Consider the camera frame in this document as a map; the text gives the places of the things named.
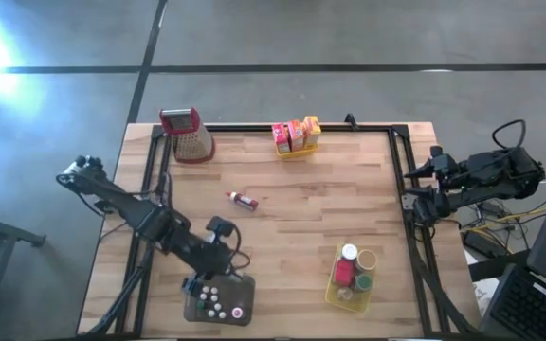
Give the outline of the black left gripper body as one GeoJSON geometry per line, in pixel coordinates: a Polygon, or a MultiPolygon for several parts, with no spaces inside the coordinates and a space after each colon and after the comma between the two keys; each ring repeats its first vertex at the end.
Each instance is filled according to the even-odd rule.
{"type": "Polygon", "coordinates": [[[241,242],[229,248],[224,242],[188,241],[181,247],[181,260],[193,273],[183,279],[182,291],[187,296],[198,296],[204,280],[214,276],[233,274],[232,260],[241,248],[241,242]]]}

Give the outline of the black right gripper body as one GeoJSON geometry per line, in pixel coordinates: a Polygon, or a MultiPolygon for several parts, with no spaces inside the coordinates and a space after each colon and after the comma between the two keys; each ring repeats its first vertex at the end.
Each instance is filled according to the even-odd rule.
{"type": "Polygon", "coordinates": [[[457,162],[445,153],[441,146],[430,148],[430,165],[438,183],[439,190],[453,190],[465,187],[465,162],[457,162]]]}

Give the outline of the red bottle with conical cap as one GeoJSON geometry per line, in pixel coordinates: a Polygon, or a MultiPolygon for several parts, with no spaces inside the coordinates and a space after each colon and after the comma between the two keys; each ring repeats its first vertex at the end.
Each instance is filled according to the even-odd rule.
{"type": "Polygon", "coordinates": [[[242,206],[242,207],[244,207],[246,209],[249,209],[251,211],[256,210],[258,205],[259,205],[259,203],[256,200],[251,199],[251,198],[249,198],[247,196],[244,196],[244,194],[241,194],[241,193],[238,193],[238,192],[235,192],[235,191],[227,192],[227,197],[234,204],[236,204],[238,206],[242,206]]]}

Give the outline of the jar with green lid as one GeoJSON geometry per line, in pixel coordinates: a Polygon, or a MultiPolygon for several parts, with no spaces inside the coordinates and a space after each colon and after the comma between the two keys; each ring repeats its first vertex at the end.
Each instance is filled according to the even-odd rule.
{"type": "Polygon", "coordinates": [[[354,277],[352,288],[355,292],[370,292],[373,287],[373,277],[367,273],[361,273],[354,277]]]}

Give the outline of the red smoked paprika tin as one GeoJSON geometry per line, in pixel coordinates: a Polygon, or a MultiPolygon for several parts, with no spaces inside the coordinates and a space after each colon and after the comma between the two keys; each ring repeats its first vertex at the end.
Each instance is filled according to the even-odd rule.
{"type": "Polygon", "coordinates": [[[341,287],[351,285],[354,278],[355,266],[351,260],[340,259],[336,262],[334,283],[341,287]]]}

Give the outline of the yellow carton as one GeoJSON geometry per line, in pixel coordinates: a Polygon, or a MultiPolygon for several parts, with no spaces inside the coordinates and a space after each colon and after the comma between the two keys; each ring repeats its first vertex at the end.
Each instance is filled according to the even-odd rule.
{"type": "Polygon", "coordinates": [[[302,126],[304,132],[304,147],[311,148],[316,146],[321,135],[319,118],[317,116],[306,116],[302,126]]]}

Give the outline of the orange printed box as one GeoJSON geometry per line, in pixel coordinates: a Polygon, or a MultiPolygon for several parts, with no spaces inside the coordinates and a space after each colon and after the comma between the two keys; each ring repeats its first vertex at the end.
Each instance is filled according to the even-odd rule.
{"type": "Polygon", "coordinates": [[[292,152],[300,151],[304,146],[302,123],[296,119],[287,122],[288,139],[292,152]]]}

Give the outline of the yellow translucent plastic bin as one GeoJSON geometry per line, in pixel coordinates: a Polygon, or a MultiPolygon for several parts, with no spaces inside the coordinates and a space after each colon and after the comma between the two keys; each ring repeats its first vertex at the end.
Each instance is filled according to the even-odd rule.
{"type": "MultiPolygon", "coordinates": [[[[340,249],[344,244],[345,243],[340,243],[337,246],[337,251],[336,251],[335,256],[334,256],[334,261],[333,261],[333,265],[332,265],[332,268],[331,268],[331,273],[330,273],[330,276],[329,276],[329,279],[328,279],[328,284],[327,284],[327,287],[326,287],[325,300],[329,304],[332,304],[334,306],[337,306],[339,308],[342,308],[342,309],[345,309],[345,310],[348,310],[348,311],[351,311],[351,312],[354,312],[354,313],[365,313],[368,310],[368,307],[370,305],[370,300],[371,300],[372,290],[373,290],[373,287],[374,287],[374,278],[375,278],[375,272],[376,272],[377,265],[376,265],[375,269],[373,271],[371,271],[371,272],[361,272],[355,266],[355,261],[353,261],[354,266],[355,266],[354,277],[357,276],[358,274],[361,274],[361,273],[370,274],[373,277],[373,287],[372,287],[370,292],[358,293],[358,292],[355,292],[353,290],[353,288],[352,288],[353,282],[352,282],[351,285],[348,286],[348,287],[350,287],[354,292],[353,299],[351,301],[340,301],[337,298],[337,290],[339,288],[341,288],[341,286],[338,286],[338,285],[336,285],[334,283],[333,277],[334,277],[336,262],[341,259],[340,249]]],[[[358,248],[358,251],[361,250],[361,249],[368,249],[368,248],[360,247],[360,246],[357,246],[357,245],[355,245],[355,246],[358,248]]]]}

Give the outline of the red printed carton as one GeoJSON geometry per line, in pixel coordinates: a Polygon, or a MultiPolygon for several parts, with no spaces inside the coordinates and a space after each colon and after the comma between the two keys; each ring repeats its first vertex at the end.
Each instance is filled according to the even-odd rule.
{"type": "Polygon", "coordinates": [[[276,123],[271,126],[274,144],[279,153],[290,153],[289,137],[286,126],[283,123],[276,123]]]}

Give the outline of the grey translucent plastic bin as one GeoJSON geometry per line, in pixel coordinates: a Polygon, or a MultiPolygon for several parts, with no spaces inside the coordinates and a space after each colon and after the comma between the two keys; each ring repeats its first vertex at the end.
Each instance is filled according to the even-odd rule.
{"type": "Polygon", "coordinates": [[[204,310],[198,310],[196,303],[203,301],[199,296],[203,293],[202,290],[198,296],[186,296],[184,303],[183,315],[189,322],[204,322],[204,323],[216,323],[225,324],[231,326],[247,326],[250,324],[253,313],[253,305],[255,298],[255,280],[253,277],[244,275],[241,278],[236,276],[216,276],[211,280],[204,280],[203,284],[206,286],[217,287],[218,301],[210,301],[212,293],[207,293],[208,299],[204,301],[206,308],[204,310]],[[220,303],[222,305],[221,311],[214,310],[214,304],[220,303]],[[231,314],[233,308],[242,308],[244,315],[242,318],[234,318],[231,314]],[[216,312],[215,317],[208,317],[208,311],[214,310],[216,312]],[[227,313],[225,319],[218,317],[219,312],[227,313]]]}

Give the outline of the black power adapter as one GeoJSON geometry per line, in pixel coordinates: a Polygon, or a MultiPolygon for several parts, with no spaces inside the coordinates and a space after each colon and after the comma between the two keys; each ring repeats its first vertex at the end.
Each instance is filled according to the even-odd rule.
{"type": "Polygon", "coordinates": [[[492,259],[496,257],[495,244],[478,233],[465,233],[463,236],[463,244],[486,258],[492,259]]]}

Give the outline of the yellow mesh basket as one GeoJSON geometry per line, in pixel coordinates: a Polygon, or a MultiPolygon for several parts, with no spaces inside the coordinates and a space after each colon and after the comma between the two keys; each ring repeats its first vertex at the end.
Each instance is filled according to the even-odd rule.
{"type": "Polygon", "coordinates": [[[299,157],[299,156],[305,156],[305,155],[308,155],[308,154],[312,154],[312,153],[315,153],[317,150],[319,149],[319,145],[317,144],[316,146],[314,147],[311,147],[311,148],[305,148],[303,146],[303,148],[300,150],[300,151],[297,151],[297,152],[290,152],[290,153],[279,153],[277,151],[277,148],[275,146],[275,151],[276,151],[276,154],[277,156],[279,156],[280,158],[284,159],[284,158],[292,158],[292,157],[299,157]]]}

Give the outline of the black laptop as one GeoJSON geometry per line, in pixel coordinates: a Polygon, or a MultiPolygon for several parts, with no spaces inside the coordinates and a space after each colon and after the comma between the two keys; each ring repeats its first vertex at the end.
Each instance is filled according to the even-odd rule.
{"type": "Polygon", "coordinates": [[[518,341],[546,341],[546,215],[524,265],[507,266],[480,332],[518,341]]]}

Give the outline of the black aluminium table frame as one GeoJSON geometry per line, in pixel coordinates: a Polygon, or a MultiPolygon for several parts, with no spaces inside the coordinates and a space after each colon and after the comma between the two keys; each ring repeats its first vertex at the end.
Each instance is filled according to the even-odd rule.
{"type": "Polygon", "coordinates": [[[204,234],[214,215],[233,221],[255,278],[249,325],[184,318],[180,285],[189,267],[156,255],[145,308],[130,308],[125,331],[145,338],[375,338],[420,336],[416,286],[397,181],[428,157],[437,141],[429,122],[326,126],[318,150],[281,159],[268,124],[215,124],[216,153],[207,163],[169,167],[173,206],[204,234]],[[235,191],[259,205],[229,200],[235,191]],[[337,246],[352,242],[378,257],[368,310],[355,314],[325,301],[337,246]]]}

